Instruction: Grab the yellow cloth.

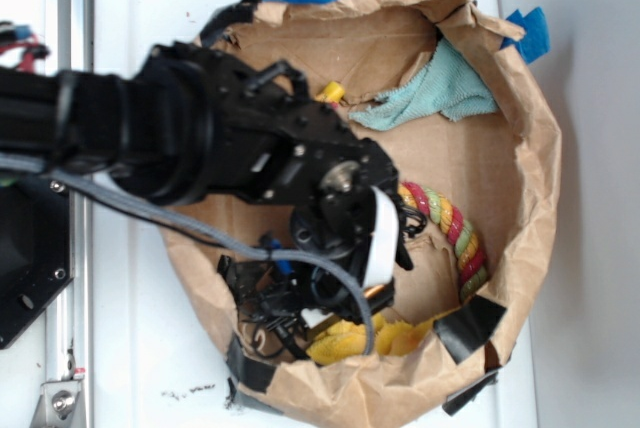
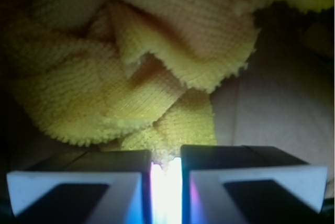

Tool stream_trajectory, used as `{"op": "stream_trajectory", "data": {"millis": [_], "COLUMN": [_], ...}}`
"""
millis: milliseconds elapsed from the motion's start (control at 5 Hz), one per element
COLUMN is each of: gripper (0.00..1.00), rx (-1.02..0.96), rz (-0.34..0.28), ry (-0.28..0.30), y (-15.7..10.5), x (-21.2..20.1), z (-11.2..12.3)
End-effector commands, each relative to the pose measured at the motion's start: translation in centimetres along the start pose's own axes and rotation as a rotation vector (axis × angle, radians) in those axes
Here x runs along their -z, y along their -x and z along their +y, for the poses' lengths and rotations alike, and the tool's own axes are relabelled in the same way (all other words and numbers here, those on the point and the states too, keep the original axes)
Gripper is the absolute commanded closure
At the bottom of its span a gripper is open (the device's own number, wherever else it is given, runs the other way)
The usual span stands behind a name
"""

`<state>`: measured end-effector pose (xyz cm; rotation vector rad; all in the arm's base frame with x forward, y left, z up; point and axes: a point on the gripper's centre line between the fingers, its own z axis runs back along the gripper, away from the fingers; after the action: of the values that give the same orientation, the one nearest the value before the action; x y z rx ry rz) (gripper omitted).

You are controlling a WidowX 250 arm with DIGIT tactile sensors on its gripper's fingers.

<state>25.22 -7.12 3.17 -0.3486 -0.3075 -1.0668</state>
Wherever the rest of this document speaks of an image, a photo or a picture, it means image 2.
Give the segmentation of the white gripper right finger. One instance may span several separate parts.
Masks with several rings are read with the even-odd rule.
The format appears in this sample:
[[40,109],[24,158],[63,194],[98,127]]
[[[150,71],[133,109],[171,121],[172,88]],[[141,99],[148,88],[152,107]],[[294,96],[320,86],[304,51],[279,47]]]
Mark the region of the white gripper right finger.
[[326,223],[328,170],[272,146],[183,145],[182,223]]

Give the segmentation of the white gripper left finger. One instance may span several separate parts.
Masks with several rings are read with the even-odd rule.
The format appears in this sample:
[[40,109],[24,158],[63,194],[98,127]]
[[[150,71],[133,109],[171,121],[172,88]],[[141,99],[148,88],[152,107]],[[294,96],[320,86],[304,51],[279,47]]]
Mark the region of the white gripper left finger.
[[151,223],[151,152],[70,152],[6,175],[16,223]]

